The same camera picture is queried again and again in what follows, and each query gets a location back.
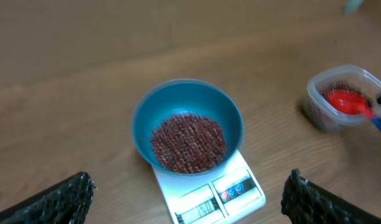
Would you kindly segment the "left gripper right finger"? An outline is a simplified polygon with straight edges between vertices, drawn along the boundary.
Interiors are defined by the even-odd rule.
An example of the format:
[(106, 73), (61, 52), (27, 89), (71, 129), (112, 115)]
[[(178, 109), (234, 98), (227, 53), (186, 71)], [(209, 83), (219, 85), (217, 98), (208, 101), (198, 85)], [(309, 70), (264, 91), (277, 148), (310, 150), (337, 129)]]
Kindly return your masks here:
[(381, 224), (381, 218), (300, 176), (299, 169), (285, 182), (281, 213), (292, 224)]

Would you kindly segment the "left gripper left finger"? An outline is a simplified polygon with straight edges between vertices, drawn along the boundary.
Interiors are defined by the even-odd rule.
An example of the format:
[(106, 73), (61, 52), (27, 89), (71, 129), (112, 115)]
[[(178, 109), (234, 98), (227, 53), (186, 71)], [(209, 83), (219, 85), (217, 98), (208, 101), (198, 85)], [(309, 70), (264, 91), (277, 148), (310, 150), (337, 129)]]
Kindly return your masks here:
[(3, 211), (0, 224), (84, 224), (96, 186), (79, 172)]

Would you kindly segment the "orange measuring scoop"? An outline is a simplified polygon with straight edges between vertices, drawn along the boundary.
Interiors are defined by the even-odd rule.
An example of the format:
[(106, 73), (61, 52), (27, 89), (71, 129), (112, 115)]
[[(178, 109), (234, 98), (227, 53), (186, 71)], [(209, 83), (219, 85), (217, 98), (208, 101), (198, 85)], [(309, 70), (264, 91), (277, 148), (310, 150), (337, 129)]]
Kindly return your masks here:
[(381, 117), (369, 106), (365, 96), (356, 91), (332, 90), (327, 94), (328, 102), (338, 111), (348, 114), (363, 114), (381, 132)]

